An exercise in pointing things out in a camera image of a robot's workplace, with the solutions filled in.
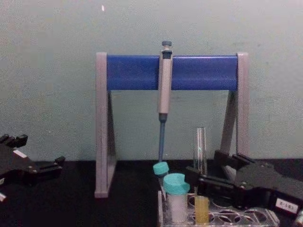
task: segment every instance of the light green wall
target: light green wall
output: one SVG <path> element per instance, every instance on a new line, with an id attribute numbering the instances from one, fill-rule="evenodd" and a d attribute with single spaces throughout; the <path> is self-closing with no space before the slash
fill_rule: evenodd
<path id="1" fill-rule="evenodd" d="M 252 157 L 303 157 L 300 0 L 3 0 L 0 133 L 35 160 L 95 158 L 95 53 L 250 54 Z M 226 91 L 173 92 L 165 157 L 191 158 L 194 127 L 219 148 Z M 156 159 L 157 92 L 113 93 L 119 159 Z"/>

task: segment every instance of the test tube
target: test tube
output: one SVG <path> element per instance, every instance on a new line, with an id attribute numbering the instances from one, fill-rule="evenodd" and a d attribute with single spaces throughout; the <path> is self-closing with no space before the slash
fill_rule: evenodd
<path id="1" fill-rule="evenodd" d="M 194 136 L 194 168 L 207 175 L 205 127 L 197 127 Z"/>
<path id="2" fill-rule="evenodd" d="M 190 186 L 184 179 L 184 174 L 168 174 L 164 177 L 168 211 L 174 223 L 186 222 L 188 217 L 187 193 Z"/>
<path id="3" fill-rule="evenodd" d="M 194 141 L 194 168 L 197 168 L 203 175 L 207 174 L 207 159 L 206 159 L 206 141 L 205 141 L 205 128 L 198 127 L 196 129 Z M 196 224 L 209 223 L 208 217 L 209 199 L 205 196 L 197 194 L 195 188 L 195 213 Z"/>
<path id="4" fill-rule="evenodd" d="M 167 165 L 167 162 L 158 162 L 157 164 L 154 164 L 152 168 L 153 172 L 158 177 L 163 198 L 166 200 L 166 194 L 163 189 L 163 178 L 169 174 L 169 166 Z"/>

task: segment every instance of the white liquid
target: white liquid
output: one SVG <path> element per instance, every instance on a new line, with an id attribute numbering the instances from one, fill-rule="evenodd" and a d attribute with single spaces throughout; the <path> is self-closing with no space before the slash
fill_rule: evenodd
<path id="1" fill-rule="evenodd" d="M 167 200 L 172 222 L 182 223 L 187 221 L 187 195 L 167 194 Z"/>

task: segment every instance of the blue bar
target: blue bar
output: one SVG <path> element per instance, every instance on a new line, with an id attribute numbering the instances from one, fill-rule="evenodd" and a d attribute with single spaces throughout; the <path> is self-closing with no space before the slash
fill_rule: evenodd
<path id="1" fill-rule="evenodd" d="M 237 90 L 236 55 L 174 56 L 172 90 Z M 108 90 L 158 90 L 158 55 L 108 55 Z"/>

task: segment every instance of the gray stand leg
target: gray stand leg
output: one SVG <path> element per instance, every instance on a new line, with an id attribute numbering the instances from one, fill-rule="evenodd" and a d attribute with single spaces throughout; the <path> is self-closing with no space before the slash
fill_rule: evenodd
<path id="1" fill-rule="evenodd" d="M 96 59 L 96 190 L 95 198 L 108 197 L 116 166 L 110 93 L 107 91 L 107 54 Z"/>
<path id="2" fill-rule="evenodd" d="M 229 91 L 220 150 L 229 154 L 232 132 L 236 120 L 236 153 L 249 154 L 249 66 L 248 54 L 238 53 L 238 90 Z M 230 180 L 234 180 L 236 171 L 229 166 L 223 167 Z"/>

